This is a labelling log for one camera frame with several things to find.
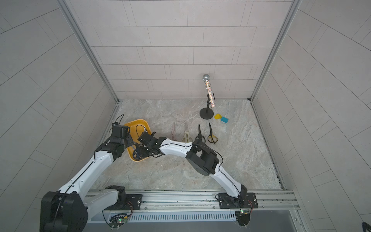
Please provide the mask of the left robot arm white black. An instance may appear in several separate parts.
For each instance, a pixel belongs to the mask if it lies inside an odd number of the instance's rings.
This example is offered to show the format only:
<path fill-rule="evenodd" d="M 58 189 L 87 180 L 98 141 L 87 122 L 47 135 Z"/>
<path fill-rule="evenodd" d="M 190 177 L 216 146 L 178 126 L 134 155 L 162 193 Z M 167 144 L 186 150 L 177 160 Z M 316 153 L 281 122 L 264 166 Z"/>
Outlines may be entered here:
<path fill-rule="evenodd" d="M 110 186 L 92 199 L 86 199 L 102 172 L 132 145 L 134 142 L 130 135 L 109 137 L 67 184 L 57 191 L 49 191 L 41 201 L 40 231 L 81 232 L 92 217 L 110 206 L 133 209 L 122 186 Z"/>

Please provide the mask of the cream kitchen shears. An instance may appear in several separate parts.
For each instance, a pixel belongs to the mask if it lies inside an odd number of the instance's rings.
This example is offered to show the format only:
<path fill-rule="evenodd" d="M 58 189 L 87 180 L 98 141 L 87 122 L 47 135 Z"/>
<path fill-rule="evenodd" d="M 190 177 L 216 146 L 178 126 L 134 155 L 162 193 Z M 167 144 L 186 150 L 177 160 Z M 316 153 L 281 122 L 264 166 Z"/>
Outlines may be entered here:
<path fill-rule="evenodd" d="M 188 130 L 188 124 L 187 123 L 185 123 L 185 132 L 184 132 L 184 136 L 182 138 L 182 142 L 184 142 L 184 143 L 193 142 L 193 139 L 190 136 L 190 133 L 189 133 L 189 130 Z"/>

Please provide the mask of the yellow plastic storage box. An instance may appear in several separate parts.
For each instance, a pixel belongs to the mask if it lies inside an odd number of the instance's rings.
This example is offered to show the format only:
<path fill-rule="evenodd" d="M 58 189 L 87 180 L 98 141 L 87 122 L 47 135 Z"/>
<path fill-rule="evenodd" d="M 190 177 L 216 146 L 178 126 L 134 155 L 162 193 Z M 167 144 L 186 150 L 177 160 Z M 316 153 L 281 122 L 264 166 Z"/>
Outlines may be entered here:
<path fill-rule="evenodd" d="M 137 119 L 137 120 L 134 120 L 134 121 L 131 121 L 131 122 L 128 122 L 125 124 L 125 126 L 128 126 L 130 127 L 130 135 L 134 141 L 134 143 L 140 143 L 138 141 L 138 137 L 144 132 L 144 131 L 147 131 L 149 134 L 152 133 L 151 129 L 150 129 L 150 126 L 148 124 L 147 121 L 145 121 L 144 119 Z M 144 159 L 147 159 L 147 158 L 142 158 L 142 160 L 140 161 L 136 161 L 133 159 L 133 156 L 132 156 L 132 153 L 135 149 L 135 146 L 131 146 L 131 147 L 128 147 L 126 149 L 130 159 L 134 162 L 140 162 Z"/>

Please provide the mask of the yellow handled black scissors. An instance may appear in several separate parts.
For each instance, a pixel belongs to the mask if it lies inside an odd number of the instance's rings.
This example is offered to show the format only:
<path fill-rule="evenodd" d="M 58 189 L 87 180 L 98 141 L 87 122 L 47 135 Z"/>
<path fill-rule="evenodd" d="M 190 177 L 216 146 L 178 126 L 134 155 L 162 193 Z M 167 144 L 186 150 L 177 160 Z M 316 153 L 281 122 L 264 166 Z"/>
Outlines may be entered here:
<path fill-rule="evenodd" d="M 208 141 L 209 143 L 213 143 L 213 144 L 216 144 L 218 142 L 218 138 L 217 136 L 214 134 L 213 130 L 212 130 L 212 126 L 211 124 L 209 123 L 209 129 L 210 129 L 210 133 L 209 133 L 209 136 L 208 136 Z"/>

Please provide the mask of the pink scissors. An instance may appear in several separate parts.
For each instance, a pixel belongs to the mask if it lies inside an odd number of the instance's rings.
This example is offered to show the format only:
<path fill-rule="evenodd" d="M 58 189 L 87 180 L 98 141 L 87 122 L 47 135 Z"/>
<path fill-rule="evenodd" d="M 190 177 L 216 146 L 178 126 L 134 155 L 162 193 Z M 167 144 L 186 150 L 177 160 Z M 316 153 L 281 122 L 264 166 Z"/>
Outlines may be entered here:
<path fill-rule="evenodd" d="M 172 125 L 171 140 L 173 140 L 173 141 L 177 141 L 177 138 L 176 138 L 176 126 L 175 126 L 175 123 L 173 123 L 173 125 Z"/>

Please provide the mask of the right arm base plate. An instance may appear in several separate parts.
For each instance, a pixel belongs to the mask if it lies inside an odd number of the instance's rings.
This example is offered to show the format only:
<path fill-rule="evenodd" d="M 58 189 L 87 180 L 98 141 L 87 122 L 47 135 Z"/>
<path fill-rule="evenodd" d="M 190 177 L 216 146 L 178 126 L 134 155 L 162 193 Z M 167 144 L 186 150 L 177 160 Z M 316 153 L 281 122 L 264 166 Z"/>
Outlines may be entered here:
<path fill-rule="evenodd" d="M 219 193 L 215 196 L 220 209 L 256 209 L 259 207 L 255 193 L 248 192 L 243 200 Z"/>

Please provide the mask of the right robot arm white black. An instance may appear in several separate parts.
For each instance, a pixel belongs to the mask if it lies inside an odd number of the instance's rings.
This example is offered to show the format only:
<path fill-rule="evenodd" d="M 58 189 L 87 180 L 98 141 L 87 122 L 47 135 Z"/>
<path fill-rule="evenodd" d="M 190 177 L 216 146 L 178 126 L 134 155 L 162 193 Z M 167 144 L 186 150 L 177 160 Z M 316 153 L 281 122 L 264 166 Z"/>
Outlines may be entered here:
<path fill-rule="evenodd" d="M 153 138 L 150 142 L 140 139 L 140 144 L 136 145 L 133 152 L 134 158 L 147 158 L 166 155 L 174 155 L 185 158 L 191 166 L 201 175 L 210 176 L 220 184 L 228 196 L 233 199 L 243 201 L 247 195 L 244 185 L 236 181 L 222 167 L 217 158 L 217 152 L 209 148 L 204 142 L 177 142 L 168 138 Z"/>

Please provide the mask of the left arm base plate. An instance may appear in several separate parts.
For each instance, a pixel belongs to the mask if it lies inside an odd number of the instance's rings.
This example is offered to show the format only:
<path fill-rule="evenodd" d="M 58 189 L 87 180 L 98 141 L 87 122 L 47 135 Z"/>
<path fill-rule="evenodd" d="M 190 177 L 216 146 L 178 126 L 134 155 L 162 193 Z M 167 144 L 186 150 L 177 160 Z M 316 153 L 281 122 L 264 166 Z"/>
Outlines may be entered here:
<path fill-rule="evenodd" d="M 142 197 L 142 194 L 121 195 L 115 204 L 115 208 L 117 210 L 139 210 L 142 203 Z"/>

